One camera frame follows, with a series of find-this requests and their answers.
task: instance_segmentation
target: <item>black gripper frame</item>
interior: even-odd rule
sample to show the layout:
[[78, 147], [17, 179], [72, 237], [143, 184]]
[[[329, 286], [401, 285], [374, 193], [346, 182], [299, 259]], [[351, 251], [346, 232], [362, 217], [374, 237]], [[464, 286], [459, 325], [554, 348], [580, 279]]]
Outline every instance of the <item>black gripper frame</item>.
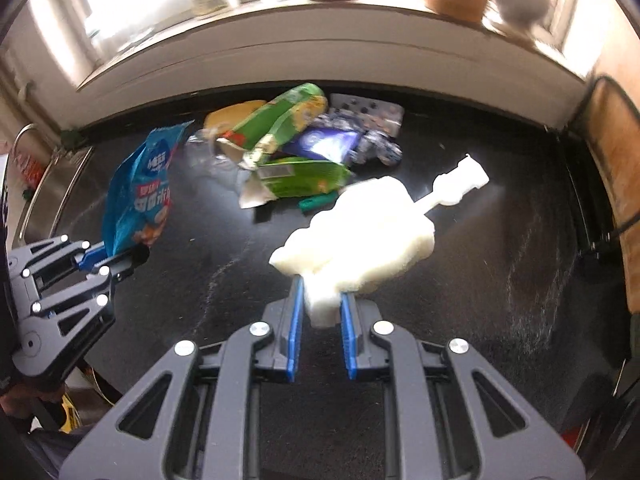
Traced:
[[113, 324], [114, 286], [148, 258], [148, 248], [136, 246], [98, 262], [84, 281], [43, 296], [78, 271], [88, 245], [62, 235], [7, 256], [19, 344], [12, 354], [16, 379], [41, 391], [58, 388]]
[[260, 383], [294, 379], [303, 285], [225, 342], [174, 345], [65, 460], [60, 480], [246, 480], [260, 475]]
[[466, 341], [376, 325], [376, 304], [351, 294], [340, 313], [350, 378], [382, 382], [386, 479], [584, 480], [578, 456]]

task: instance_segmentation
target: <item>black countertop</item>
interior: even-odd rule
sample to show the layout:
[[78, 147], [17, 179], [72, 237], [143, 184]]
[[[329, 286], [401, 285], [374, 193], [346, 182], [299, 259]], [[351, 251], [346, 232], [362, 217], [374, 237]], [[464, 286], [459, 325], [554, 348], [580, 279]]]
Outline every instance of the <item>black countertop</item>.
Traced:
[[[197, 128], [202, 115], [195, 117]], [[485, 117], [469, 111], [405, 116], [404, 158], [391, 173], [414, 200], [466, 153], [490, 182], [459, 205], [430, 212], [433, 254], [368, 297], [385, 319], [418, 338], [440, 344], [466, 338], [565, 430], [610, 394], [612, 372], [625, 357], [622, 269], [586, 274], [577, 261], [571, 190], [553, 135]], [[96, 147], [78, 183], [84, 191], [72, 193], [59, 234], [100, 239], [110, 176], [147, 132]], [[373, 164], [361, 176], [387, 173]], [[238, 207], [235, 192], [194, 172], [182, 149], [170, 182], [174, 204], [165, 231], [148, 263], [119, 286], [116, 324], [87, 357], [121, 391], [180, 339], [223, 340], [259, 319], [266, 303], [285, 297], [290, 279], [268, 259], [311, 218], [296, 200], [281, 200], [268, 208], [268, 220], [257, 222], [253, 210]], [[344, 228], [358, 235], [357, 225]], [[296, 383], [263, 388], [262, 443], [264, 466], [285, 474], [382, 474], [382, 393], [375, 384], [347, 380], [338, 328], [313, 330], [305, 321]]]

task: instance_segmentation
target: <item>white sponge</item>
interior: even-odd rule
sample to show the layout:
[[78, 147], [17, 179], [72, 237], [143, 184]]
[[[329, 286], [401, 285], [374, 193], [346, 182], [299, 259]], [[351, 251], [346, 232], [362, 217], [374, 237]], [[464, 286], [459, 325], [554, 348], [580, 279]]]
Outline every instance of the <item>white sponge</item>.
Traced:
[[433, 223], [424, 214], [437, 203], [452, 205], [488, 182], [469, 156], [439, 175], [434, 191], [414, 203], [404, 185], [389, 176], [348, 187], [331, 211], [294, 231], [269, 263], [305, 282], [305, 306], [315, 327], [340, 321], [341, 292], [370, 292], [406, 272], [433, 251]]

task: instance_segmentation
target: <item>metal screw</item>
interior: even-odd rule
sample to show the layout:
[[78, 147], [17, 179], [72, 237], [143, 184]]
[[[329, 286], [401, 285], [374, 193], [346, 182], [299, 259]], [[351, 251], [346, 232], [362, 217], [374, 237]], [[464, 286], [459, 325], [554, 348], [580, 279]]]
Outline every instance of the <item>metal screw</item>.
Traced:
[[251, 332], [251, 334], [255, 335], [256, 337], [267, 335], [269, 333], [269, 330], [271, 330], [271, 327], [268, 323], [265, 323], [263, 321], [257, 321], [249, 327], [249, 332]]
[[460, 339], [459, 337], [457, 337], [449, 341], [449, 349], [454, 354], [465, 354], [466, 351], [469, 350], [469, 343], [467, 343], [464, 339]]
[[373, 324], [373, 332], [380, 335], [389, 335], [394, 331], [394, 324], [390, 321], [380, 320]]
[[193, 341], [189, 341], [188, 339], [178, 341], [174, 346], [174, 352], [181, 357], [191, 355], [195, 349], [195, 343]]

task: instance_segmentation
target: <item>white window sill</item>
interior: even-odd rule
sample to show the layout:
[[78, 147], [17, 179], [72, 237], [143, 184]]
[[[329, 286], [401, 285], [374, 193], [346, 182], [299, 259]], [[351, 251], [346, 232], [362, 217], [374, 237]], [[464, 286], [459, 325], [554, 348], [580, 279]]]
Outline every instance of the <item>white window sill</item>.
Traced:
[[281, 10], [293, 10], [300, 9], [301, 7], [308, 6], [316, 6], [316, 7], [329, 7], [329, 8], [345, 8], [345, 7], [353, 7], [353, 6], [367, 6], [367, 7], [381, 7], [384, 9], [393, 8], [399, 12], [420, 16], [429, 16], [430, 18], [444, 20], [447, 22], [457, 23], [459, 25], [463, 25], [468, 28], [473, 28], [475, 30], [483, 30], [491, 34], [495, 34], [505, 39], [505, 41], [509, 41], [510, 43], [517, 44], [518, 46], [525, 48], [531, 52], [535, 52], [540, 54], [541, 56], [553, 61], [559, 66], [563, 67], [565, 70], [574, 74], [576, 77], [579, 77], [575, 72], [573, 72], [566, 59], [562, 56], [560, 52], [558, 52], [553, 47], [545, 44], [541, 41], [535, 41], [534, 43], [523, 43], [521, 41], [510, 38], [497, 28], [495, 28], [491, 21], [488, 18], [482, 20], [482, 25], [475, 25], [473, 23], [464, 23], [457, 22], [456, 20], [449, 18], [448, 16], [443, 16], [434, 13], [433, 11], [424, 7], [424, 3], [422, 0], [357, 0], [354, 2], [314, 2], [311, 0], [259, 0], [256, 2], [249, 2], [246, 4], [240, 4], [237, 7], [231, 7], [222, 9], [219, 12], [215, 12], [213, 14], [199, 17], [199, 18], [191, 18], [185, 20], [184, 22], [178, 23], [177, 25], [173, 25], [172, 27], [166, 28], [165, 30], [161, 30], [152, 36], [146, 38], [142, 42], [136, 44], [128, 48], [126, 51], [118, 54], [117, 56], [110, 59], [100, 68], [96, 69], [93, 73], [91, 73], [77, 88], [78, 91], [84, 89], [87, 85], [90, 85], [91, 82], [99, 78], [102, 74], [113, 69], [116, 65], [130, 59], [137, 54], [140, 54], [148, 49], [153, 48], [154, 46], [171, 40], [172, 38], [176, 38], [182, 36], [184, 34], [189, 34], [190, 32], [194, 32], [201, 28], [209, 27], [217, 22], [235, 20], [247, 14], [253, 13], [264, 13], [264, 12], [273, 12], [273, 11], [281, 11]]

